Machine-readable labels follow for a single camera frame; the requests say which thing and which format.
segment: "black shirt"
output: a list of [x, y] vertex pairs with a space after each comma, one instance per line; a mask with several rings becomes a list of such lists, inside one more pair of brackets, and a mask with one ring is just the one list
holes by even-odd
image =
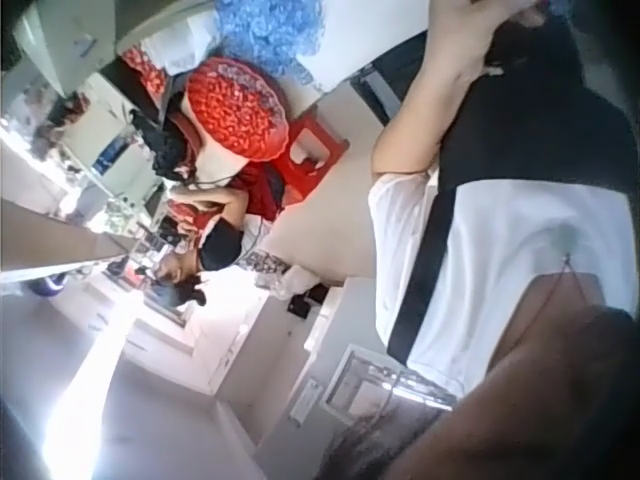
[[235, 263], [242, 253], [244, 232], [224, 218], [219, 218], [198, 250], [202, 268], [208, 272], [222, 270]]

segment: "red stool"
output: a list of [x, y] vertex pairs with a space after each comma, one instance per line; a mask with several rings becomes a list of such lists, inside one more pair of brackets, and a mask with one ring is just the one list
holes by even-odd
[[[282, 155], [272, 160], [273, 165], [280, 171], [288, 186], [299, 194], [300, 201], [309, 196], [325, 177], [327, 172], [349, 149], [349, 140], [337, 140], [318, 122], [318, 108], [313, 106], [293, 120], [289, 125], [289, 143]], [[317, 162], [306, 158], [302, 163], [296, 163], [291, 158], [291, 147], [303, 130], [309, 131], [329, 151], [325, 163], [317, 167]]]

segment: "black apron strap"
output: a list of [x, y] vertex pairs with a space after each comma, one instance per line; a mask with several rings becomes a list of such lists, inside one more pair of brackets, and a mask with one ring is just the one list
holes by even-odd
[[436, 288], [440, 268], [447, 252], [447, 239], [453, 220], [455, 201], [455, 189], [438, 193], [433, 201], [407, 290], [391, 331], [387, 353], [403, 365], [407, 364], [409, 353]]

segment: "black hair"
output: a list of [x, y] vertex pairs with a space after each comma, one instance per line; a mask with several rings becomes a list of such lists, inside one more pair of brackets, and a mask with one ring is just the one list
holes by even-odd
[[426, 432], [444, 410], [423, 408], [418, 418], [401, 418], [400, 410], [357, 420], [334, 438], [325, 452], [315, 480], [377, 480], [391, 463], [420, 435]]
[[191, 275], [178, 283], [172, 283], [170, 278], [159, 278], [151, 283], [151, 292], [157, 297], [158, 303], [166, 308], [176, 308], [191, 300], [204, 307], [207, 297], [196, 288], [201, 283], [198, 275]]

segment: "floor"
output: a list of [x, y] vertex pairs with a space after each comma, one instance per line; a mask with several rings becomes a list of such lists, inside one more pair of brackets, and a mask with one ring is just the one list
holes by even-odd
[[304, 203], [289, 207], [264, 248], [320, 277], [373, 277], [374, 244], [367, 193], [369, 159], [382, 126], [348, 84], [319, 103], [320, 117], [351, 148]]

